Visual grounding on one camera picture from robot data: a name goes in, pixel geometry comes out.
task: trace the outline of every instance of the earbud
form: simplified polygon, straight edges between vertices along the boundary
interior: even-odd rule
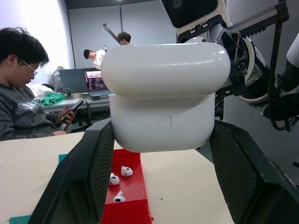
[[[133,175],[133,171],[130,167],[122,166],[121,167],[121,175],[122,176],[131,176],[131,175]]]
[[[123,197],[123,192],[120,191],[115,198],[113,198],[114,202],[125,202],[126,199]]]
[[[114,173],[111,173],[109,184],[110,185],[118,185],[118,184],[120,184],[119,177],[116,176],[116,175],[114,175]]]

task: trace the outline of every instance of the hand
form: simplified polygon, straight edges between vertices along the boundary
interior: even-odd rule
[[[53,132],[53,135],[62,135],[62,134],[66,134],[66,132],[65,131]]]
[[[56,120],[56,124],[60,125],[60,124],[71,124],[71,122],[74,120],[77,111],[73,112],[71,111],[67,116],[66,116],[66,120],[64,122],[61,121],[61,118],[66,115],[68,113],[68,110],[70,109],[70,106],[66,106],[58,115],[57,120]]]

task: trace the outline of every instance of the laptop screen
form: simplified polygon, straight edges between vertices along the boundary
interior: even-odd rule
[[[85,71],[85,81],[86,81],[87,91],[94,91],[94,90],[100,91],[100,90],[108,89],[104,84],[100,70]]]

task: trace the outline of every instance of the teal tape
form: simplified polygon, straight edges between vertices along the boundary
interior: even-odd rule
[[[30,216],[11,217],[9,219],[9,224],[27,224],[29,220]]]
[[[60,154],[58,155],[58,164],[66,157],[67,154]]]

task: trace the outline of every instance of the table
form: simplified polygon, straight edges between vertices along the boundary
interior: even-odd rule
[[[67,105],[73,106],[78,102],[79,99],[65,99],[59,104],[50,105],[50,106],[42,106],[43,110],[47,112],[59,112],[62,111]],[[102,107],[102,106],[109,106],[109,99],[108,96],[103,97],[100,100],[91,100],[90,98],[86,99],[89,106],[92,107]],[[79,109],[86,108],[86,102],[84,102]]]
[[[58,155],[68,153],[82,135],[0,142],[0,224],[33,212]],[[214,166],[201,154],[143,153],[141,160],[153,224],[233,224]]]

